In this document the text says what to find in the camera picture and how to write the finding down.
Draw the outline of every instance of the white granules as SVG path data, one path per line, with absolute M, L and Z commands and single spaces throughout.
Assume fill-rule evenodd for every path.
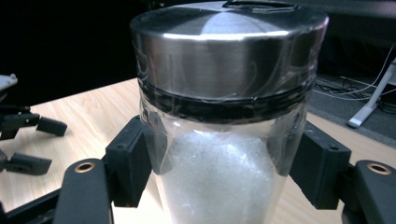
M 161 169 L 167 172 L 157 177 L 172 223 L 264 222 L 274 171 L 261 139 L 240 133 L 185 133 L 171 143 L 164 161 Z

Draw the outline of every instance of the metal stand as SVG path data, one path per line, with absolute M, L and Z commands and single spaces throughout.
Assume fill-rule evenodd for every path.
M 376 109 L 376 102 L 378 98 L 381 96 L 382 91 L 385 89 L 387 84 L 393 84 L 395 85 L 396 83 L 393 83 L 391 79 L 396 79 L 396 59 L 393 60 L 393 62 L 390 63 L 390 66 L 385 73 L 385 75 L 382 77 L 381 81 L 379 82 L 378 86 L 375 89 L 375 92 L 373 93 L 373 96 L 370 98 L 370 101 L 359 110 L 358 113 L 353 116 L 352 119 L 350 119 L 347 122 L 347 125 L 351 128 L 359 128 L 361 124 L 373 113 L 373 111 Z

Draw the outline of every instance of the bolt hole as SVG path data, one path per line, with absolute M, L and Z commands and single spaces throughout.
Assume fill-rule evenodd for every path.
M 371 171 L 381 174 L 381 175 L 390 175 L 392 173 L 392 171 L 388 167 L 385 167 L 385 166 L 383 166 L 381 164 L 377 164 L 377 163 L 369 163 L 369 164 L 367 164 L 367 167 Z
M 340 148 L 338 148 L 337 146 L 334 146 L 334 145 L 330 145 L 330 146 L 329 146 L 329 149 L 334 150 L 334 151 L 337 151 L 337 150 L 340 149 Z
M 95 167 L 95 163 L 93 162 L 84 162 L 75 168 L 75 172 L 77 173 L 86 173 Z

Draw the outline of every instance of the black plastic part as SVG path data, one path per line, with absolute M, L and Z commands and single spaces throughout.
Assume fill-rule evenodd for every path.
M 377 161 L 358 161 L 353 183 L 369 224 L 396 220 L 396 170 Z
M 49 170 L 52 160 L 15 153 L 11 157 L 9 162 L 11 164 L 20 164 L 29 167 L 29 170 L 26 171 L 18 168 L 16 169 L 8 168 L 7 170 L 10 172 L 16 172 L 27 175 L 44 175 Z
M 223 7 L 237 8 L 249 11 L 260 11 L 260 12 L 284 12 L 293 11 L 298 8 L 297 6 L 274 2 L 274 1 L 241 1 L 241 0 L 229 0 Z
M 67 168 L 53 223 L 113 223 L 101 160 L 78 161 Z
M 106 148 L 106 168 L 115 171 L 119 207 L 137 207 L 151 174 L 151 163 L 138 116 L 132 118 Z
M 337 176 L 349 165 L 351 151 L 307 122 L 290 176 L 317 209 L 336 209 Z
M 54 209 L 58 202 L 59 192 L 60 190 L 57 189 L 43 197 L 9 211 L 6 215 L 6 219 L 1 223 L 51 223 L 54 216 Z
M 57 136 L 64 136 L 64 133 L 67 129 L 67 124 L 55 119 L 41 117 L 37 123 L 36 129 L 41 132 L 52 133 Z
M 15 153 L 11 159 L 7 160 L 7 155 L 0 149 L 0 172 L 6 169 L 25 175 L 44 175 L 50 168 L 51 160 L 32 157 Z
M 0 121 L 0 140 L 15 138 L 19 128 L 36 126 L 39 119 L 37 114 L 30 113 L 3 115 Z

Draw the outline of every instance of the wire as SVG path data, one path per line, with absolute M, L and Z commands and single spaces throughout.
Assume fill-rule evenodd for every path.
M 367 85 L 367 87 L 365 87 L 365 88 L 363 88 L 363 89 L 359 89 L 359 90 L 356 90 L 356 91 L 342 92 L 342 93 L 337 93 L 337 94 L 339 94 L 339 95 L 347 95 L 347 94 L 351 94 L 351 93 L 362 92 L 362 91 L 365 91 L 365 90 L 367 90 L 367 89 L 369 89 L 369 88 L 371 88 L 371 87 L 374 87 L 374 86 L 375 86 L 375 83 L 378 81 L 378 79 L 381 77 L 382 72 L 384 71 L 385 65 L 386 65 L 387 62 L 388 62 L 389 56 L 390 56 L 390 54 L 392 53 L 394 46 L 395 46 L 395 45 L 393 44 L 392 47 L 390 48 L 390 50 L 389 50 L 389 52 L 388 52 L 388 56 L 387 56 L 387 58 L 385 59 L 384 64 L 382 65 L 381 71 L 379 72 L 378 76 L 376 77 L 375 81 L 374 81 L 372 84 Z
M 351 98 L 344 98 L 344 97 L 334 96 L 334 95 L 325 93 L 323 91 L 315 91 L 315 90 L 312 90 L 312 91 L 320 93 L 320 94 L 323 94 L 323 95 L 330 96 L 330 97 L 335 98 L 335 99 L 346 100 L 346 101 L 363 101 L 363 100 L 370 100 L 370 98 L 371 98 L 371 97 L 364 97 L 364 98 L 353 98 L 353 99 L 351 99 Z M 396 91 L 396 89 L 384 92 L 384 93 L 381 94 L 381 96 L 385 95 L 385 94 L 389 94 L 389 93 L 391 93 L 393 91 Z

